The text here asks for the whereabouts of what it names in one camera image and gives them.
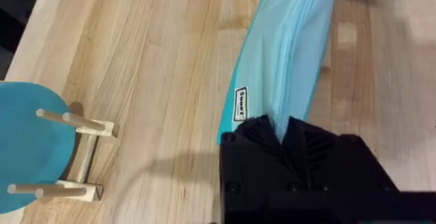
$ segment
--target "printed label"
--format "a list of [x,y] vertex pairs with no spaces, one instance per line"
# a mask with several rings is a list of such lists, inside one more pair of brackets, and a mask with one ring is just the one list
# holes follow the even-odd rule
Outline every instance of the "printed label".
[[233,122],[241,122],[247,119],[247,97],[247,87],[236,89],[234,91]]

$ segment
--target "wooden peg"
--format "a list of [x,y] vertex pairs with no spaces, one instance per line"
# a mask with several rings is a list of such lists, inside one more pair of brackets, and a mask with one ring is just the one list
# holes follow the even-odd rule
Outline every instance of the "wooden peg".
[[62,115],[55,114],[54,112],[49,112],[41,108],[36,110],[36,116],[48,119],[50,121],[66,124],[65,121],[62,119]]
[[19,193],[35,193],[38,189],[63,189],[63,185],[42,185],[42,184],[33,184],[33,185],[16,185],[10,184],[7,187],[7,192],[9,194],[19,194]]
[[84,117],[66,112],[62,115],[62,118],[65,122],[72,124],[75,127],[86,127],[89,129],[94,129],[96,131],[104,131],[104,125],[101,123],[97,123],[95,121],[90,121],[85,119]]
[[86,188],[43,189],[35,191],[36,198],[40,197],[75,197],[87,194]]

